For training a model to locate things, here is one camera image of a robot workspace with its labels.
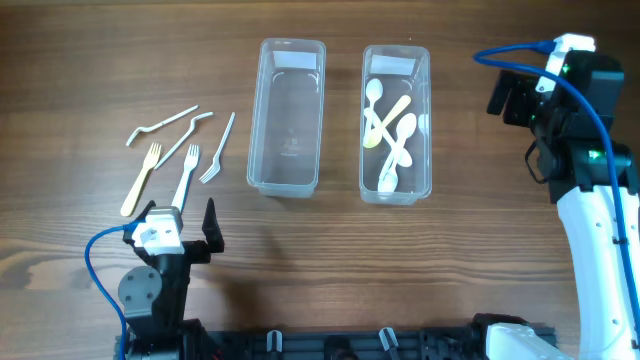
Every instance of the plastic spoon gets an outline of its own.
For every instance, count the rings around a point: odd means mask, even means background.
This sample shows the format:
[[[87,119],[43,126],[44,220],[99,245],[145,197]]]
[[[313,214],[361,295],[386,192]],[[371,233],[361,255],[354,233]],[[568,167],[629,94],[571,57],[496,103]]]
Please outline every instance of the plastic spoon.
[[[380,118],[378,117],[378,115],[375,113],[375,111],[372,111],[371,109],[367,108],[364,109],[364,116],[367,117],[367,121],[368,119],[371,117],[371,113],[373,112],[373,125],[374,126],[380,126],[381,121]],[[396,146],[396,142],[393,140],[393,138],[391,137],[391,135],[389,135],[389,132],[387,131],[387,128],[382,128],[382,137],[387,140],[387,143],[389,144],[389,146],[391,146],[391,153],[393,153],[393,149]],[[402,148],[402,150],[400,150],[400,160],[398,160],[398,165],[402,166],[402,167],[411,167],[411,165],[413,165],[413,159],[411,158],[411,155],[409,154],[409,151],[407,151],[407,149]],[[387,168],[389,166],[388,163],[385,163],[384,168]]]
[[[380,174],[381,178],[378,181],[379,192],[390,193],[396,191],[396,187],[398,186],[398,174],[396,173],[396,165],[398,164],[399,158],[398,149],[404,148],[404,143],[416,131],[416,126],[418,126],[418,120],[415,114],[407,114],[398,122],[398,126],[396,126],[396,136],[398,140],[396,141],[395,151],[392,153],[393,162],[388,170],[382,169],[382,171],[386,171],[386,173],[384,176]]]
[[[389,125],[393,121],[393,119],[396,118],[396,116],[400,115],[400,113],[404,109],[406,109],[410,103],[411,97],[409,95],[402,95],[398,102],[393,105],[393,108],[391,109],[391,111],[389,111],[389,114],[387,114],[387,116],[384,118],[382,124],[380,124],[380,126],[376,126],[371,130],[371,132],[369,133],[369,138],[364,143],[364,147],[372,148],[380,144],[380,141],[382,140],[382,129],[386,128],[387,125]]]
[[[369,99],[369,109],[373,111],[373,105],[375,105],[376,101],[380,100],[382,97],[382,83],[378,79],[371,79],[367,83],[367,87],[365,89],[365,95],[367,95],[367,99]],[[367,117],[367,122],[364,125],[364,141],[366,143],[369,139],[369,134],[371,132],[371,117]]]

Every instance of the white plastic bracket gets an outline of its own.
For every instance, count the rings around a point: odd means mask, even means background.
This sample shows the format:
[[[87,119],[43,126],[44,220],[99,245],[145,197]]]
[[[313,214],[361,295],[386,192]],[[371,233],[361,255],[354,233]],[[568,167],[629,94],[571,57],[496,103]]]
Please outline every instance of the white plastic bracket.
[[[180,238],[182,218],[174,206],[149,210],[145,222],[138,224],[131,238],[134,246],[144,247],[149,255],[184,254]]]
[[[549,60],[547,60],[547,67],[545,70],[554,75],[560,75],[560,71],[562,71],[562,64],[564,64],[564,58],[567,56],[569,51],[596,51],[595,40],[590,36],[567,33],[553,41],[556,43],[556,48],[551,55],[549,55]],[[555,81],[549,78],[540,77],[538,85],[536,85],[536,91],[539,93],[551,92],[555,86]]]
[[[539,338],[530,327],[518,324],[489,326],[486,344],[486,355],[491,360],[572,359]]]

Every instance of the yellow plastic fork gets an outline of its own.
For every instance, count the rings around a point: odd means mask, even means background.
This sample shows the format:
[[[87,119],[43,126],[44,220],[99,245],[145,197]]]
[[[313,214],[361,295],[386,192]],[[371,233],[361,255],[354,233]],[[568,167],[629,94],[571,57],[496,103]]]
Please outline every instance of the yellow plastic fork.
[[[133,210],[135,210],[138,199],[140,198],[140,193],[142,193],[144,181],[147,179],[149,171],[151,171],[151,169],[153,169],[153,167],[158,163],[161,153],[162,145],[158,143],[151,144],[151,149],[149,149],[147,156],[144,158],[142,170],[140,170],[140,174],[138,175],[136,182],[133,183],[133,187],[131,187],[129,195],[124,199],[124,204],[122,204],[122,208],[120,209],[120,215],[131,216],[131,214],[133,214]]]

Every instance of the white connector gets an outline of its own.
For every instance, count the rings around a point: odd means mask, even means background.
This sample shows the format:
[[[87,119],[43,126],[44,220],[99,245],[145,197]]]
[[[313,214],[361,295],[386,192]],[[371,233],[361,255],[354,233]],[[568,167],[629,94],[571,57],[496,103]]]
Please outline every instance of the white connector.
[[[549,60],[547,61],[547,67],[545,68],[545,70],[554,75],[560,75],[562,64],[564,64],[564,58],[567,56],[567,53],[569,51],[596,51],[595,40],[590,36],[567,33],[554,39],[553,41],[555,41],[556,43],[556,48],[549,55]],[[553,91],[555,86],[555,81],[545,77],[540,77],[540,80],[538,80],[538,85],[536,85],[536,91],[539,93],[551,92]]]

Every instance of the empty plastic container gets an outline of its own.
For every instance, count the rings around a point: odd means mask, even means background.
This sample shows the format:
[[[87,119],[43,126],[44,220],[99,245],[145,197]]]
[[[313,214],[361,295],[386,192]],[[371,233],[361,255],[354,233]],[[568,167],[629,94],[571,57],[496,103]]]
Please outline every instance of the empty plastic container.
[[[399,45],[372,45],[364,51],[362,67],[362,99],[360,115],[360,196],[362,200],[377,204],[411,205],[431,193],[431,79],[429,52],[422,47]],[[375,103],[375,112],[384,119],[398,99],[411,96],[409,106],[398,115],[387,130],[396,138],[396,125],[407,113],[414,113],[418,125],[409,137],[407,149],[413,164],[396,167],[398,186],[394,192],[379,192],[378,180],[391,147],[382,139],[373,148],[363,147],[366,118],[369,107],[365,88],[369,80],[382,82],[382,97]]]
[[[262,43],[247,181],[263,195],[306,198],[318,184],[325,63],[320,41]]]

